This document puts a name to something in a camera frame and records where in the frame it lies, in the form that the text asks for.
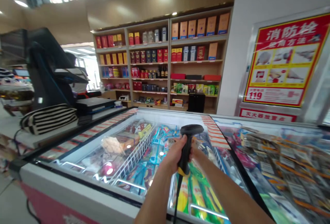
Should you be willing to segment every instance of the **red sign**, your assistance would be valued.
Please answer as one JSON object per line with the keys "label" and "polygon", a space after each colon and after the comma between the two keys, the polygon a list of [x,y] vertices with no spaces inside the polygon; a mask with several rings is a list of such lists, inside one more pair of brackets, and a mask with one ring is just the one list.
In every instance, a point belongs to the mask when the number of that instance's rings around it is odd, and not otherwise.
{"label": "red sign", "polygon": [[260,28],[243,102],[301,107],[330,14]]}
{"label": "red sign", "polygon": [[272,121],[295,122],[297,116],[273,113],[261,110],[241,109],[240,117],[259,118]]}

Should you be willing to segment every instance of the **floor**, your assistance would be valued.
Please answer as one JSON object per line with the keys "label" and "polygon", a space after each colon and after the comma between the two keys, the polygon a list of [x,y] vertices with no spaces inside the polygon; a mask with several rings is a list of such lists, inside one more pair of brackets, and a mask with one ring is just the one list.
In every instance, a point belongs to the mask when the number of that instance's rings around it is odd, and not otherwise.
{"label": "floor", "polygon": [[0,173],[0,223],[36,224],[26,208],[26,197],[16,182]]}

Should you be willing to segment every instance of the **cable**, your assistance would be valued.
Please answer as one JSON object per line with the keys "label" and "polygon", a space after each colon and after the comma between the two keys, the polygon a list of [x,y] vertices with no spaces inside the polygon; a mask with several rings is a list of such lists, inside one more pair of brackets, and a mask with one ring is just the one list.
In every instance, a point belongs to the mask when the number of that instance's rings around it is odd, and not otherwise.
{"label": "cable", "polygon": [[14,141],[16,149],[17,149],[18,156],[21,156],[21,153],[20,153],[20,149],[18,148],[18,141],[16,140],[16,136],[17,136],[17,133],[21,130],[22,129],[17,130],[16,133],[14,134],[14,138],[13,138],[13,141]]}
{"label": "cable", "polygon": [[29,206],[29,202],[30,202],[29,199],[27,199],[26,200],[26,208],[27,208],[29,214],[37,221],[38,224],[41,224],[41,220],[32,213],[32,211],[30,209],[30,206]]}
{"label": "cable", "polygon": [[181,189],[181,183],[182,183],[183,176],[179,175],[178,179],[178,189],[176,190],[176,202],[175,202],[175,210],[174,210],[174,217],[173,217],[173,224],[176,222],[176,211],[178,209],[178,201],[179,201],[179,194]]}

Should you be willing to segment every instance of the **hand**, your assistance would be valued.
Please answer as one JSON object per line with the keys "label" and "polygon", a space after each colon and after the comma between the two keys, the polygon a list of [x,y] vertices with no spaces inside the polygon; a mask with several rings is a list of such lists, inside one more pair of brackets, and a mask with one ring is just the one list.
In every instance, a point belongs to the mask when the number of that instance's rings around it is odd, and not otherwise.
{"label": "hand", "polygon": [[[168,168],[171,174],[174,174],[178,170],[178,162],[181,158],[182,148],[187,142],[187,136],[184,135],[182,138],[175,138],[175,143],[168,151],[166,157],[162,161],[161,165]],[[190,150],[189,162],[192,158],[192,149]]]}

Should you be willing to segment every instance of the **black and white striped bag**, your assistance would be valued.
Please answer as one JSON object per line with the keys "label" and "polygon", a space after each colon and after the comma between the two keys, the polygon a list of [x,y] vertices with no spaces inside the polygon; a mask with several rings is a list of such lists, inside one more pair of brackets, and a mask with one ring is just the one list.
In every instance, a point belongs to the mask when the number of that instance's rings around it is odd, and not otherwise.
{"label": "black and white striped bag", "polygon": [[77,109],[68,104],[59,104],[27,113],[20,121],[25,131],[41,135],[63,127],[75,120]]}

